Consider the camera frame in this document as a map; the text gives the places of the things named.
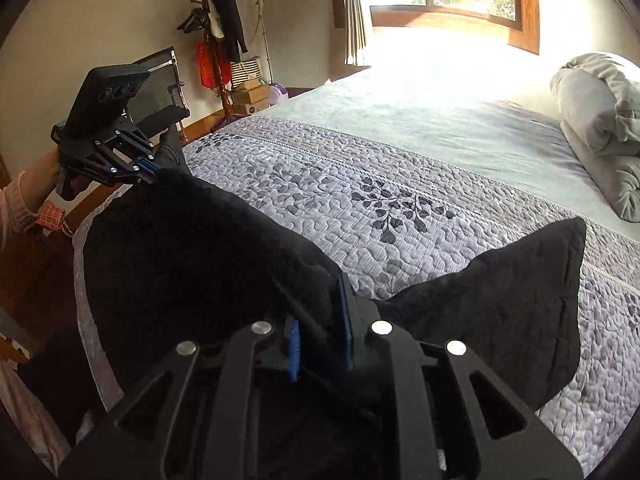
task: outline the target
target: cardboard box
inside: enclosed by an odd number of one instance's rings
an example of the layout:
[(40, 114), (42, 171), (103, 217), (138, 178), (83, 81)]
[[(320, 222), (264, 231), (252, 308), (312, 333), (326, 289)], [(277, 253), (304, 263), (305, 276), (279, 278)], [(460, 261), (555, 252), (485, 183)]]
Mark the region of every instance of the cardboard box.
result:
[(257, 103), (249, 104), (249, 105), (235, 105), (234, 104), (234, 113), (240, 115), (253, 115), (256, 112), (261, 110), (266, 110), (269, 108), (269, 100), (263, 99), (262, 101), (258, 101)]
[(253, 90), (254, 88), (257, 88), (261, 84), (262, 83), (260, 83), (259, 79), (249, 79), (248, 81), (245, 81), (244, 83), (236, 86), (233, 90), (234, 92), (246, 92), (247, 90)]
[(231, 92), (235, 105), (252, 105), (269, 97), (269, 85), (257, 86), (244, 92)]

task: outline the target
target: mesh chair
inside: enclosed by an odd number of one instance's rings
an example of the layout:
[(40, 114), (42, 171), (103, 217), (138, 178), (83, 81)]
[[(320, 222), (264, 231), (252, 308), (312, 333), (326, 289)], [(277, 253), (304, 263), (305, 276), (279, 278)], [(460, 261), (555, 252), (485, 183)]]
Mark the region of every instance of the mesh chair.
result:
[(173, 47), (166, 48), (135, 62), (151, 72), (138, 94), (129, 101), (127, 113), (149, 138), (180, 124), (180, 141), (188, 142), (182, 120), (190, 111), (182, 94), (178, 63)]

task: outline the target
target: plaid sleeve cuff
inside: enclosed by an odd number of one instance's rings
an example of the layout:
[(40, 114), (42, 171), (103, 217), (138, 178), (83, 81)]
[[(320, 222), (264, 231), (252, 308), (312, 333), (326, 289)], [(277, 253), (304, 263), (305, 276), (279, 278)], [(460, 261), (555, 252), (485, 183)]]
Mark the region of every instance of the plaid sleeve cuff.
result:
[(4, 188), (4, 196), (9, 208), (9, 218), (14, 232), (21, 233), (31, 227), (39, 218), (39, 215), (32, 213), (27, 208), (20, 192), (20, 180), (24, 173)]

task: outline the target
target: gray curtain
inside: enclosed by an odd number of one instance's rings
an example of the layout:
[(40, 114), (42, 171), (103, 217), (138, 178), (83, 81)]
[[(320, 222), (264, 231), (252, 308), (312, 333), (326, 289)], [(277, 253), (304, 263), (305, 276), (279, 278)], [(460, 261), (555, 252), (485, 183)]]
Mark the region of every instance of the gray curtain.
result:
[(363, 0), (344, 0), (344, 11), (344, 63), (369, 66), (371, 60), (367, 45), (373, 32), (369, 6)]

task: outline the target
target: metal bolt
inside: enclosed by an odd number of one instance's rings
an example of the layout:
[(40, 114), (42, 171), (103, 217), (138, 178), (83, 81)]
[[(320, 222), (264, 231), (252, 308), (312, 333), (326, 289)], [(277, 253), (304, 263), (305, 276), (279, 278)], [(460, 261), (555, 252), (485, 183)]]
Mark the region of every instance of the metal bolt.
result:
[(251, 330), (258, 335), (267, 335), (271, 330), (273, 330), (273, 326), (271, 326), (271, 323), (268, 321), (256, 321), (251, 325)]
[(193, 353), (196, 351), (196, 343), (194, 343), (193, 341), (183, 341), (181, 343), (178, 343), (178, 346), (175, 347), (175, 351), (183, 356), (193, 355)]
[(447, 343), (447, 352), (452, 355), (464, 355), (466, 352), (466, 345), (462, 341), (449, 341)]
[(389, 335), (393, 329), (393, 325), (388, 321), (379, 320), (371, 323), (371, 330), (378, 335)]

